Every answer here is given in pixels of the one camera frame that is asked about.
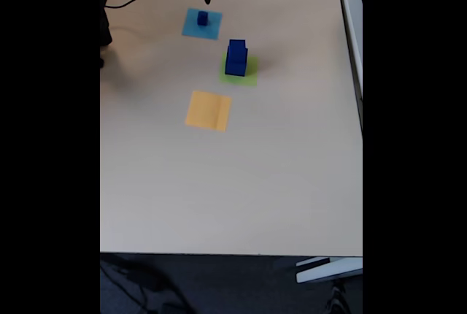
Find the small blue cube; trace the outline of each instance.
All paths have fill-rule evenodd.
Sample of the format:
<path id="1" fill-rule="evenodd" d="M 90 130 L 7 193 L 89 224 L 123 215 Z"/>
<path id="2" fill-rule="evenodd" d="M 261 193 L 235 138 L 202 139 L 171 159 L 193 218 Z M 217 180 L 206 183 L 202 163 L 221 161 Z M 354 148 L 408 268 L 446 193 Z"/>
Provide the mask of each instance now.
<path id="1" fill-rule="evenodd" d="M 244 40 L 231 40 L 227 48 L 225 73 L 244 77 L 247 71 L 248 49 Z"/>
<path id="2" fill-rule="evenodd" d="M 207 12 L 198 12 L 198 26 L 207 26 Z"/>

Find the blue cube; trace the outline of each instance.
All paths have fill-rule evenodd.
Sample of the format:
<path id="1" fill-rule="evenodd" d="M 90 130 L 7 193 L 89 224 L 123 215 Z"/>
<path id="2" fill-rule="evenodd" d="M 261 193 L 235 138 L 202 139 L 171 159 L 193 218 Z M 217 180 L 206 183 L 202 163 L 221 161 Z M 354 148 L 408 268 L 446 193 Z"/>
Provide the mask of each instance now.
<path id="1" fill-rule="evenodd" d="M 207 26 L 207 12 L 198 12 L 198 26 Z"/>
<path id="2" fill-rule="evenodd" d="M 244 77 L 247 71 L 248 49 L 244 40 L 231 40 L 227 48 L 225 73 Z"/>

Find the table surface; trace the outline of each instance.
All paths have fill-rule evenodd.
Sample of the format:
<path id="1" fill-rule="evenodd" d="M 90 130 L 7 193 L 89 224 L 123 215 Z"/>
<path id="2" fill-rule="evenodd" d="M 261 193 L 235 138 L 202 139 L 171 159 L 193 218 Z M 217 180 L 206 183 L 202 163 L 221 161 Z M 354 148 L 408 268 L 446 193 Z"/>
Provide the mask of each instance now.
<path id="1" fill-rule="evenodd" d="M 223 13 L 218 40 L 181 35 L 188 7 Z M 362 256 L 363 140 L 339 0 L 107 13 L 101 251 Z M 257 87 L 219 81 L 229 39 L 259 57 Z M 185 125 L 194 90 L 232 98 L 226 132 Z"/>
<path id="2" fill-rule="evenodd" d="M 344 0 L 347 14 L 350 40 L 352 43 L 357 68 L 360 91 L 363 95 L 363 2 L 362 0 Z"/>

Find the blue block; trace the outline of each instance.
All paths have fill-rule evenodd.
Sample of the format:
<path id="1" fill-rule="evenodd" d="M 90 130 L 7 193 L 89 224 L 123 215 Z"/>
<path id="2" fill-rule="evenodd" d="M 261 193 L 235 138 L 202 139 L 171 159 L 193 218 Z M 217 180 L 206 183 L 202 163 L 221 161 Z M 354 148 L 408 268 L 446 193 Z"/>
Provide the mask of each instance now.
<path id="1" fill-rule="evenodd" d="M 232 62 L 247 62 L 248 49 L 245 47 L 244 40 L 231 40 L 227 52 Z"/>
<path id="2" fill-rule="evenodd" d="M 198 26 L 207 26 L 207 12 L 198 12 Z"/>
<path id="3" fill-rule="evenodd" d="M 227 51 L 227 59 L 225 60 L 225 73 L 244 77 L 247 72 L 247 62 L 232 62 L 230 61 L 230 53 Z"/>
<path id="4" fill-rule="evenodd" d="M 248 49 L 244 40 L 231 40 L 227 47 L 225 73 L 244 77 L 247 71 Z"/>

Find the blue square pad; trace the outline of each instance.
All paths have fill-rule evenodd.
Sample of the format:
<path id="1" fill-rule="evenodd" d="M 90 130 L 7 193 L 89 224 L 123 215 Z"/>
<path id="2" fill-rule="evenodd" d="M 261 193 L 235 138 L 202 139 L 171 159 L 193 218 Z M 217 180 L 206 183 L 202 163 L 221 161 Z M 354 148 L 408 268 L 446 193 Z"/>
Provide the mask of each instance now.
<path id="1" fill-rule="evenodd" d="M 220 21 L 222 20 L 221 12 L 207 12 L 207 26 L 198 25 L 199 9 L 188 9 L 185 24 L 183 25 L 182 35 L 188 37 L 196 37 L 203 39 L 217 40 L 219 37 Z"/>

